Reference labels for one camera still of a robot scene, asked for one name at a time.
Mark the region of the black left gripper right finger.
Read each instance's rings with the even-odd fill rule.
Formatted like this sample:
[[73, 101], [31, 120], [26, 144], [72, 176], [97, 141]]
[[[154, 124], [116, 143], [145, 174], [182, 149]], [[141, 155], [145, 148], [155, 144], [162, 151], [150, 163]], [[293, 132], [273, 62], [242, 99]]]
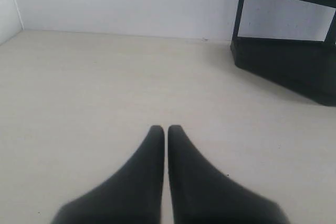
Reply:
[[273, 201], [231, 180], [193, 145], [180, 125], [167, 133], [175, 223], [287, 223]]

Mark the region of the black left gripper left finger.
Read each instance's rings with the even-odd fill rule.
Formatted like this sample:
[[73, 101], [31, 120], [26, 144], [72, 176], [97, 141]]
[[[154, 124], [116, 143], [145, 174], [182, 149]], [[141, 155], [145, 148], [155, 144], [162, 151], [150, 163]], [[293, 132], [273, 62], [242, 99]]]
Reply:
[[160, 223], [164, 130], [150, 127], [130, 159], [109, 179], [62, 206], [53, 223]]

